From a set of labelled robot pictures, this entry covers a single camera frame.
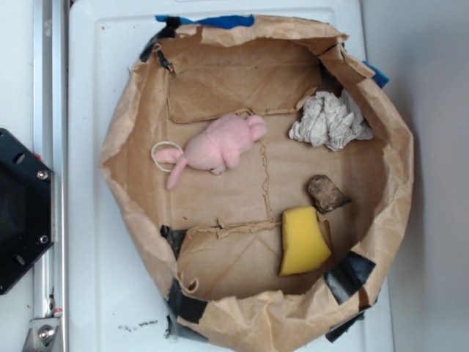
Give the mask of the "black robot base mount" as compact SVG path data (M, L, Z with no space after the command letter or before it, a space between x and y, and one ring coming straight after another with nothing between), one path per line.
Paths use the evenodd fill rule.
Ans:
M1 129L1 294L51 247L53 172Z

